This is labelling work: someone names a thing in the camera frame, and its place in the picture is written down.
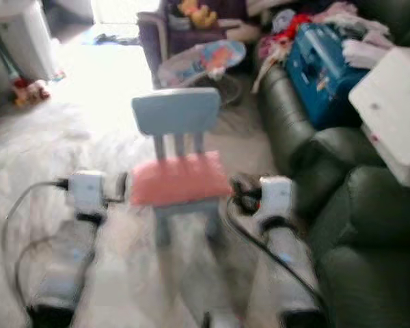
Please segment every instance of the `chair leg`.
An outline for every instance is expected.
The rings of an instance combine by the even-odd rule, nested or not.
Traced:
[[[155,208],[154,211],[156,219],[156,246],[159,248],[167,247],[172,241],[170,236],[169,218],[163,211],[159,211],[157,208]]]
[[[205,235],[209,243],[223,244],[224,234],[221,217],[219,215],[219,202],[215,202],[215,206],[212,206],[207,211],[208,222],[206,224]]]

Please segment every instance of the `black cable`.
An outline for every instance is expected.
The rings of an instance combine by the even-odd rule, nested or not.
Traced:
[[[326,304],[323,300],[322,296],[311,286],[309,285],[301,276],[293,270],[285,261],[283,261],[279,256],[276,256],[272,253],[267,246],[259,241],[257,238],[252,236],[241,224],[236,222],[236,220],[232,217],[229,211],[230,203],[234,198],[230,197],[228,202],[226,203],[226,209],[228,215],[223,215],[223,220],[226,222],[227,226],[231,228],[234,232],[236,232],[242,239],[245,241],[254,244],[260,251],[265,253],[272,261],[280,265],[281,267],[285,268],[287,272],[297,280],[301,286],[317,301],[319,307],[326,313]]]
[[[47,243],[47,242],[51,241],[52,239],[54,239],[54,236],[48,236],[48,237],[44,237],[40,240],[30,242],[22,250],[22,252],[20,253],[20,256],[18,257],[18,260],[15,262],[15,266],[14,266],[14,285],[15,285],[16,294],[18,295],[19,301],[20,301],[21,305],[24,308],[26,308],[27,304],[26,304],[26,300],[25,300],[25,297],[24,297],[24,294],[23,294],[23,289],[21,288],[21,282],[20,282],[20,265],[21,265],[21,262],[23,261],[23,258],[25,257],[26,253],[30,249],[36,248],[39,244]]]
[[[10,222],[11,222],[12,218],[14,217],[14,214],[15,214],[16,210],[18,209],[18,207],[21,205],[23,200],[26,198],[26,196],[32,190],[34,190],[35,188],[38,188],[38,187],[45,187],[45,186],[64,187],[63,184],[64,184],[64,181],[59,180],[59,181],[38,182],[38,183],[35,183],[35,184],[31,185],[30,187],[28,187],[27,189],[25,189],[21,193],[20,197],[18,197],[18,199],[15,201],[14,205],[12,205],[8,215],[5,218],[5,223],[4,223],[3,229],[1,231],[1,251],[3,253],[3,265],[4,265],[4,269],[5,269],[6,281],[8,282],[8,286],[11,290],[16,292],[17,297],[19,298],[19,301],[22,301],[22,299],[20,299],[20,295],[19,295],[20,291],[14,290],[14,287],[12,285],[12,279],[11,279],[10,274],[8,272],[8,266],[7,266],[8,229],[9,229],[9,226],[10,226]]]

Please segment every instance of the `yellow stuffed toy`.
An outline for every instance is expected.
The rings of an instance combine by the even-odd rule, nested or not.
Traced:
[[[211,12],[207,5],[201,5],[199,8],[197,0],[183,0],[178,9],[191,19],[197,29],[208,29],[217,21],[217,13]]]

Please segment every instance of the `white lid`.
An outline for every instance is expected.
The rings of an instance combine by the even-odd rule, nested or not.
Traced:
[[[351,91],[349,100],[373,134],[410,167],[410,48],[393,48]]]
[[[0,18],[20,14],[35,2],[36,0],[0,0]]]

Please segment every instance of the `white device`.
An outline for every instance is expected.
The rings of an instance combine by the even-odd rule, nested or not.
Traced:
[[[78,171],[68,179],[67,203],[79,214],[106,216],[103,193],[105,175],[99,171]]]
[[[410,187],[410,48],[393,48],[353,88],[349,100],[393,175]]]
[[[290,218],[292,209],[292,193],[295,192],[291,179],[285,176],[269,176],[260,179],[261,204],[252,218],[257,222],[280,216]]]

